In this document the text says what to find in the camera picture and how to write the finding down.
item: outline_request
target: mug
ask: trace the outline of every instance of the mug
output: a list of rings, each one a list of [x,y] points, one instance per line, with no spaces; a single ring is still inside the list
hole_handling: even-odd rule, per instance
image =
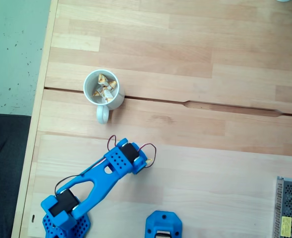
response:
[[[109,81],[116,80],[117,82],[115,89],[111,92],[114,99],[110,102],[105,102],[101,96],[93,96],[96,89],[100,87],[98,84],[98,76],[100,73],[103,74]],[[123,103],[125,98],[124,89],[120,85],[117,77],[106,69],[98,69],[91,72],[84,81],[83,91],[85,97],[97,106],[96,117],[97,121],[101,124],[107,123],[110,110],[118,108]]]

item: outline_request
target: robotic arm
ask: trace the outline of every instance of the robotic arm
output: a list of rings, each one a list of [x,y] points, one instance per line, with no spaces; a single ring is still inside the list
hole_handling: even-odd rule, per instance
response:
[[[147,166],[147,157],[135,143],[125,138],[100,160],[63,185],[56,195],[50,195],[41,203],[46,215],[43,225],[46,238],[82,238],[89,230],[87,216],[110,192],[112,187],[128,173],[137,174]],[[111,173],[105,172],[109,167]],[[94,187],[89,196],[80,201],[69,190],[78,183],[91,181]]]

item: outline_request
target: table edge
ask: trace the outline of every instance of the table edge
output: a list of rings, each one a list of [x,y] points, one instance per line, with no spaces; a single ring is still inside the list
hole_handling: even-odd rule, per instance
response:
[[[36,135],[37,135],[42,95],[43,95],[43,90],[44,90],[44,85],[45,85],[57,6],[58,6],[58,0],[51,0],[46,36],[44,40],[43,53],[42,53],[38,82],[37,82],[37,90],[35,94],[35,101],[34,101],[32,115],[31,115],[26,153],[25,153],[24,163],[23,163],[23,168],[22,168],[19,194],[18,194],[15,216],[14,216],[14,221],[13,221],[13,226],[12,226],[11,238],[17,238],[20,236],[22,216],[23,216],[23,211],[24,211],[24,206],[25,206],[29,175],[30,175],[30,169],[31,169],[31,162],[32,162],[34,145],[35,145],[35,140],[36,140]]]

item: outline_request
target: wooden table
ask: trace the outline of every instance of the wooden table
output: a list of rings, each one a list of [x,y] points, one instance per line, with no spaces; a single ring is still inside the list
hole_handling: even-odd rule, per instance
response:
[[[82,92],[98,68],[126,92],[106,125]],[[292,177],[292,1],[52,0],[12,238],[44,236],[40,202],[112,134],[157,162],[90,212],[88,237],[143,237],[159,209],[184,237],[270,237]]]

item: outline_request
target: black fabric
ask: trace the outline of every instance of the black fabric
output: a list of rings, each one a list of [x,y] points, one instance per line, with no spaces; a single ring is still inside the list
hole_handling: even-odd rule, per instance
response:
[[[0,238],[11,236],[30,120],[0,114]]]

